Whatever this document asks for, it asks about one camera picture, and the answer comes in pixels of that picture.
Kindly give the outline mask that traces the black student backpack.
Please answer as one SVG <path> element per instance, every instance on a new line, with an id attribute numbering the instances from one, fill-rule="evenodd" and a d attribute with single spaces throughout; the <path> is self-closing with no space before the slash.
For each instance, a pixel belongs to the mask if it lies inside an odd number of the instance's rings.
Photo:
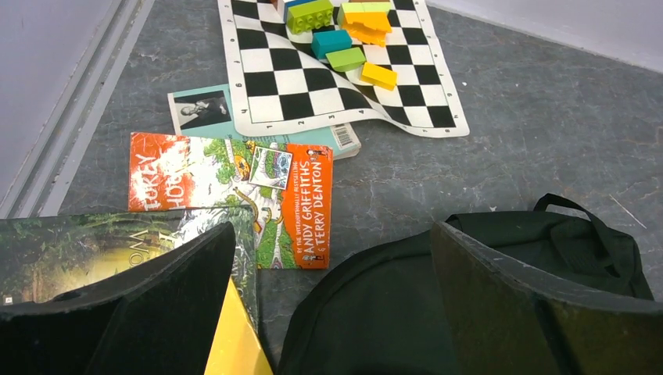
<path id="1" fill-rule="evenodd" d="M 531 211 L 478 212 L 443 223 L 571 282 L 653 301 L 634 238 L 546 194 Z M 326 275 L 290 320 L 280 374 L 464 374 L 435 274 L 431 230 L 359 252 Z"/>

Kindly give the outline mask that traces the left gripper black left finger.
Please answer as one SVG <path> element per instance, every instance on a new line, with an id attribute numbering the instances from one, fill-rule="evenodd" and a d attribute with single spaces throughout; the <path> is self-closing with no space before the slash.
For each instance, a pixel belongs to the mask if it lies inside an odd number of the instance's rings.
<path id="1" fill-rule="evenodd" d="M 2 373 L 203 373 L 235 246 L 222 223 L 105 280 L 2 307 Z"/>

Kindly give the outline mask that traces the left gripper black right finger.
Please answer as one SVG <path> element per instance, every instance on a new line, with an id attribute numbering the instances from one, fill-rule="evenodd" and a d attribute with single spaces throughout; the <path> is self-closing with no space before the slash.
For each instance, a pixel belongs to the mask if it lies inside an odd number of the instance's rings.
<path id="1" fill-rule="evenodd" d="M 445 223 L 431 250 L 462 373 L 661 373 L 661 303 L 556 277 Z"/>

